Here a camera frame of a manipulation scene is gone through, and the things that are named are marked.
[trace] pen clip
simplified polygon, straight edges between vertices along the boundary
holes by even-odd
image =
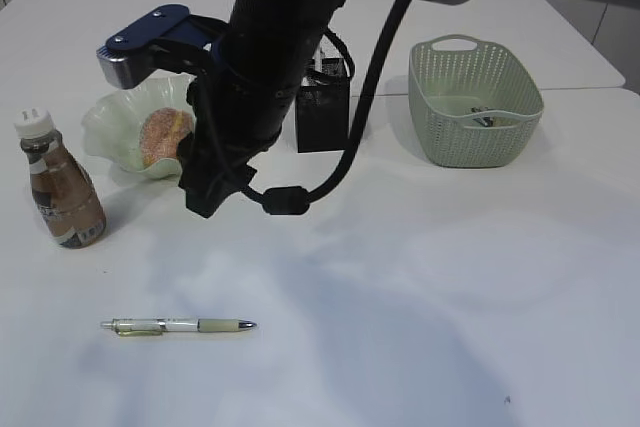
[[[151,337],[162,335],[161,330],[128,330],[116,332],[120,337]]]

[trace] basket handle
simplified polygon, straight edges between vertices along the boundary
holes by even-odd
[[[447,51],[447,50],[440,50],[440,49],[435,49],[434,47],[439,44],[440,42],[445,42],[447,40],[465,40],[467,42],[471,42],[473,44],[475,44],[475,47],[471,48],[471,49],[459,49],[459,50],[454,50],[454,51]],[[475,37],[471,37],[470,35],[464,35],[464,34],[449,34],[449,35],[443,35],[442,37],[438,37],[437,39],[433,39],[429,42],[425,42],[423,45],[427,48],[429,48],[430,50],[437,50],[438,52],[470,52],[472,50],[476,50],[478,48],[478,46],[480,44],[484,44],[483,41],[476,39]]]
[[[454,118],[454,120],[456,122],[458,122],[458,123],[461,123],[461,121],[463,121],[463,120],[481,119],[483,117],[502,117],[504,119],[511,119],[511,120],[517,120],[518,121],[517,124],[500,125],[500,126],[496,126],[496,127],[484,127],[482,125],[478,125],[477,127],[475,125],[461,125],[460,126],[460,127],[464,128],[464,129],[501,129],[501,130],[507,130],[507,129],[515,129],[522,122],[526,122],[528,120],[536,119],[536,118],[540,117],[540,115],[541,115],[540,113],[538,113],[538,114],[529,114],[529,115],[517,114],[515,112],[508,112],[506,110],[483,110],[482,112],[474,112],[473,114],[466,114],[466,115],[456,116]]]

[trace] pen tip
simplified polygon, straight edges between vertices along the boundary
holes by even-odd
[[[240,330],[255,329],[258,326],[255,322],[249,322],[248,320],[240,320],[238,322],[238,328]]]

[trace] bread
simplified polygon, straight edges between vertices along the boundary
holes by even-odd
[[[164,108],[147,117],[140,132],[140,152],[144,167],[160,159],[175,159],[178,143],[193,131],[188,112]]]

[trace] basket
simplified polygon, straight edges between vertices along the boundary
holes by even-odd
[[[466,50],[440,50],[443,41]],[[409,105],[426,156],[443,167],[501,167],[533,133],[544,103],[531,76],[505,47],[448,35],[411,49]]]

